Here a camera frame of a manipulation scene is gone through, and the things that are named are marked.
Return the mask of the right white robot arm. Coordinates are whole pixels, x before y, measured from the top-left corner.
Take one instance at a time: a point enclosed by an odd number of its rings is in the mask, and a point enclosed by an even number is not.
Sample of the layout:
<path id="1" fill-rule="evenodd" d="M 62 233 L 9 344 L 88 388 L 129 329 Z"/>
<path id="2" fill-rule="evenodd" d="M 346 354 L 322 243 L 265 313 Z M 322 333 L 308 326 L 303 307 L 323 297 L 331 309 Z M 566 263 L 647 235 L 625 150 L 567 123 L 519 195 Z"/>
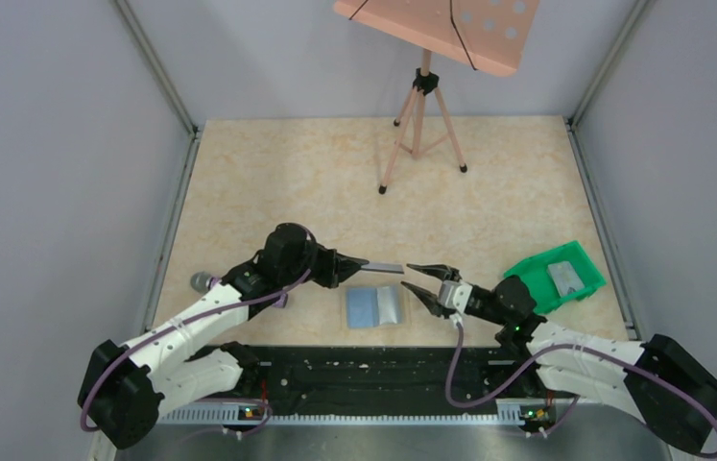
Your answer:
<path id="1" fill-rule="evenodd" d="M 430 314 L 460 332 L 466 317 L 499 325 L 498 344 L 526 357 L 489 394 L 458 401 L 452 385 L 460 356 L 453 354 L 445 384 L 451 405 L 481 405 L 512 383 L 527 396 L 545 389 L 567 393 L 622 411 L 675 449 L 717 459 L 717 378 L 676 340 L 656 334 L 646 342 L 618 341 L 564 327 L 535 312 L 529 286 L 516 275 L 487 289 L 448 265 L 410 268 L 441 282 L 438 293 L 403 284 Z"/>

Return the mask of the beige card holder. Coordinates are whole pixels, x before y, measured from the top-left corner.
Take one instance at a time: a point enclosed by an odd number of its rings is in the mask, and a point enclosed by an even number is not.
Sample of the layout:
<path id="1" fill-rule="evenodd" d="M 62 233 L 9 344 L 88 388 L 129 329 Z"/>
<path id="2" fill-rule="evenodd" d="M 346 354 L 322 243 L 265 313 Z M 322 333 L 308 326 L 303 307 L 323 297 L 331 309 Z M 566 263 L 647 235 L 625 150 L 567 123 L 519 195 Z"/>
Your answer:
<path id="1" fill-rule="evenodd" d="M 344 292 L 344 324 L 348 329 L 402 327 L 407 307 L 399 285 L 350 286 Z"/>

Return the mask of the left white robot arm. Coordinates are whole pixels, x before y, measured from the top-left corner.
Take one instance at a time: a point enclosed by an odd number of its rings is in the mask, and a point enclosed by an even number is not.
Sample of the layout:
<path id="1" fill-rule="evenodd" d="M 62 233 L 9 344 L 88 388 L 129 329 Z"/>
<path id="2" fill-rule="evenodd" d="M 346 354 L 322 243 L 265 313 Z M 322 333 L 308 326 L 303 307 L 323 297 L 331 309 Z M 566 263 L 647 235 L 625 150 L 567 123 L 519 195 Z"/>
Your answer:
<path id="1" fill-rule="evenodd" d="M 158 327 L 92 351 L 77 396 L 82 431 L 100 431 L 118 449 L 141 441 L 159 417 L 214 393 L 246 397 L 259 373 L 233 346 L 197 357 L 226 330 L 256 317 L 308 282 L 333 289 L 368 261 L 318 243 L 296 223 L 282 223 L 262 249 L 222 276 L 197 276 L 200 298 Z"/>

